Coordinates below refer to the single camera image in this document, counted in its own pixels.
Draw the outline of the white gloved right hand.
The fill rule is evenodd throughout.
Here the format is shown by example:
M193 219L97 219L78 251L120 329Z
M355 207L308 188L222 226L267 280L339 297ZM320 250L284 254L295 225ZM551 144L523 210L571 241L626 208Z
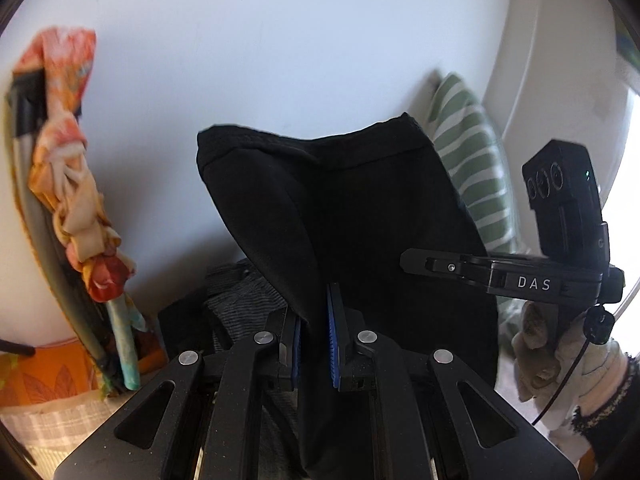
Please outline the white gloved right hand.
M613 338L605 344L589 342L583 314L570 322L557 340L552 340L547 316L557 310L552 304L527 301L520 330L512 339L518 397L535 403L541 423L550 431L559 429L572 417L582 376L623 352Z

